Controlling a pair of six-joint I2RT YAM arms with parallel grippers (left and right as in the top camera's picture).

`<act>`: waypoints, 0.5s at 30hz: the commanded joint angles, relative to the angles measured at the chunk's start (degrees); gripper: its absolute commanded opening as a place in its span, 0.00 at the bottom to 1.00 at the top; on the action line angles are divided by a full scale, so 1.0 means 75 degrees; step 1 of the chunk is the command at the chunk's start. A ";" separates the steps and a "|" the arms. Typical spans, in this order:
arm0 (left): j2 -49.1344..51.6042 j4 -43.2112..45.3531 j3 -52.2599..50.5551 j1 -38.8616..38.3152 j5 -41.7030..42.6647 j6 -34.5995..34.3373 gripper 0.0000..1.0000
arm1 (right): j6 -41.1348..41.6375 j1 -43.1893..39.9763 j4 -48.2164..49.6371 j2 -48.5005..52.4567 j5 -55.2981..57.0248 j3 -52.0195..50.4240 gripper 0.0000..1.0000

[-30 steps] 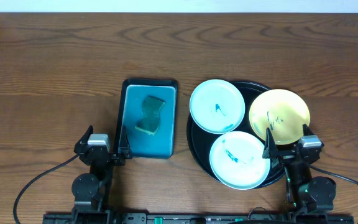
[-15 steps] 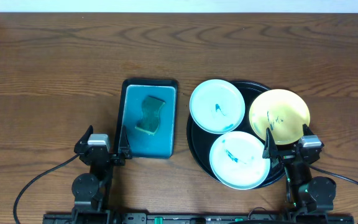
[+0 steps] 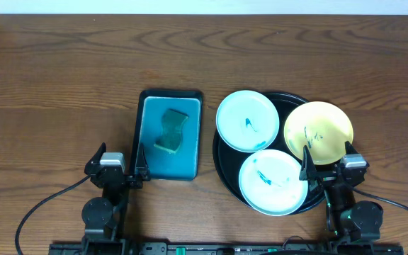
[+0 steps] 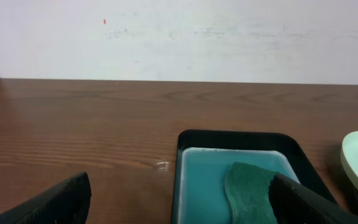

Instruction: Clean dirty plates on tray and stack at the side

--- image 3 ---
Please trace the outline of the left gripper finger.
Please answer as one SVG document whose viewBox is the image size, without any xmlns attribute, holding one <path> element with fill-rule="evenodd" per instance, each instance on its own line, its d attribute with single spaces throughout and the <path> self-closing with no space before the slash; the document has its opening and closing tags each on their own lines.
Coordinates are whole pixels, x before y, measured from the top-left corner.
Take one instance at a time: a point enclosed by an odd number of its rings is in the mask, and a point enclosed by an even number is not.
<svg viewBox="0 0 408 255">
<path fill-rule="evenodd" d="M 145 157 L 145 146 L 142 143 L 139 143 L 137 149 L 137 156 L 135 161 L 135 175 L 139 176 L 142 181 L 150 181 L 150 170 L 148 163 Z"/>
<path fill-rule="evenodd" d="M 101 166 L 100 160 L 105 152 L 106 152 L 106 144 L 105 142 L 103 142 L 101 146 L 98 148 L 97 152 L 86 163 L 84 167 L 84 173 L 86 175 L 96 175 L 98 172 L 101 171 L 102 166 Z"/>
</svg>

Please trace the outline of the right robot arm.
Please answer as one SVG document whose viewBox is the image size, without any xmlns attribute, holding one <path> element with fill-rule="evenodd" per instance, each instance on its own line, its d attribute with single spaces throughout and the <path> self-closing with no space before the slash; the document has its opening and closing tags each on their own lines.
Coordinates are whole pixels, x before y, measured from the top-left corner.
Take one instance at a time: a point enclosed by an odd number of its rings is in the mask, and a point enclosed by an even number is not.
<svg viewBox="0 0 408 255">
<path fill-rule="evenodd" d="M 323 192 L 327 200 L 327 227 L 335 234 L 326 241 L 327 252 L 373 254 L 373 242 L 380 238 L 383 208 L 372 201 L 355 200 L 353 192 L 364 181 L 369 163 L 348 141 L 345 150 L 346 154 L 330 170 L 318 171 L 310 150 L 304 146 L 299 179 Z"/>
</svg>

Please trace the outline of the yellow plate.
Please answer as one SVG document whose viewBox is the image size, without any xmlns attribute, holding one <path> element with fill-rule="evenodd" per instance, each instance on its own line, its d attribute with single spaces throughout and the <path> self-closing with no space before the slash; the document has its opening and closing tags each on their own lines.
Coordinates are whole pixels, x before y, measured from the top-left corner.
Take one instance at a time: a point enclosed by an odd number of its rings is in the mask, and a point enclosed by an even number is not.
<svg viewBox="0 0 408 255">
<path fill-rule="evenodd" d="M 346 153 L 345 143 L 352 143 L 353 136 L 353 126 L 345 112 L 323 101 L 298 106 L 286 118 L 284 125 L 288 149 L 302 159 L 303 147 L 307 147 L 316 165 L 340 160 Z"/>
</svg>

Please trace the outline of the light blue plate bottom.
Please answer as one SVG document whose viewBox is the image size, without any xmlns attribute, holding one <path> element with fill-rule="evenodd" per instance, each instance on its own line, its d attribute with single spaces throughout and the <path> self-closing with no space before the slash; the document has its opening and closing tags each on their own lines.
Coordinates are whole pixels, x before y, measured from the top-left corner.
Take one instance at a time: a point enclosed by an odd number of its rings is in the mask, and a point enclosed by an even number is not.
<svg viewBox="0 0 408 255">
<path fill-rule="evenodd" d="M 294 213 L 305 202 L 308 182 L 299 179 L 301 165 L 289 154 L 265 149 L 247 157 L 238 184 L 245 201 L 270 216 Z"/>
</svg>

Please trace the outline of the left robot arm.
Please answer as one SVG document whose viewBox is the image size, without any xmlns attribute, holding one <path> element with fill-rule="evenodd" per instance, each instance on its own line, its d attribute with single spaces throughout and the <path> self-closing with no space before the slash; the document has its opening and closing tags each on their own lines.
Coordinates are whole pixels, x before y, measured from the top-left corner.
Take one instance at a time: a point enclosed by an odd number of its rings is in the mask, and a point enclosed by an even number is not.
<svg viewBox="0 0 408 255">
<path fill-rule="evenodd" d="M 129 192 L 141 189 L 151 179 L 144 146 L 137 149 L 135 165 L 126 172 L 124 155 L 107 152 L 102 144 L 86 163 L 84 173 L 102 195 L 89 200 L 81 212 L 85 224 L 82 254 L 139 255 L 141 245 L 125 238 L 123 228 Z"/>
</svg>

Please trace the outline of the green yellow sponge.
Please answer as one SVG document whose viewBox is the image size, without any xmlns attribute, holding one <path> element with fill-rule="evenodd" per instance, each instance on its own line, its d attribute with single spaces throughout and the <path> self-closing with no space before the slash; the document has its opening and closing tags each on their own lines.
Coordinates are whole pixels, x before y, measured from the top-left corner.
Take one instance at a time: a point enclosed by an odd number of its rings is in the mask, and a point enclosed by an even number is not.
<svg viewBox="0 0 408 255">
<path fill-rule="evenodd" d="M 161 117 L 161 134 L 155 140 L 154 146 L 168 153 L 179 151 L 183 139 L 183 126 L 188 120 L 186 114 L 168 109 Z"/>
</svg>

